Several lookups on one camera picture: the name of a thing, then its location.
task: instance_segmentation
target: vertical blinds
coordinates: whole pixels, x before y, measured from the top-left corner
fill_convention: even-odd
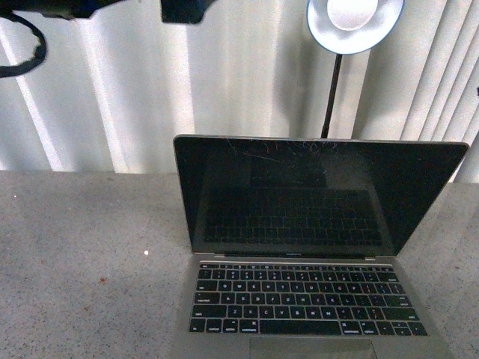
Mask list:
[[[159,0],[91,19],[22,13],[46,35],[35,71],[0,80],[0,169],[175,171],[180,133],[319,138],[335,55],[306,0],[217,0],[200,25],[161,22]],[[479,1],[406,1],[392,33],[345,56],[331,138],[465,141],[456,181],[479,182]],[[31,57],[0,20],[0,64]]]

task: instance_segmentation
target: lamp shade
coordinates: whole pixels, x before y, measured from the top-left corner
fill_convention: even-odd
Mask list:
[[[330,52],[351,55],[369,50],[396,25],[404,0],[309,0],[308,27]]]

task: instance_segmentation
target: open laptop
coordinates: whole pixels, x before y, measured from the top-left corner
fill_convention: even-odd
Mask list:
[[[467,149],[176,137],[194,255],[171,357],[452,358],[395,257]]]

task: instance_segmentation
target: black screen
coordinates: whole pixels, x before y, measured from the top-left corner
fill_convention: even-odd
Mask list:
[[[178,136],[195,253],[395,256],[467,144]]]

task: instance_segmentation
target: speckled surface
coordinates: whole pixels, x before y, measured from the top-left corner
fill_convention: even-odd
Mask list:
[[[167,358],[190,256],[176,175],[0,188],[0,358]],[[448,185],[400,255],[462,359],[479,357],[478,237],[479,185]]]

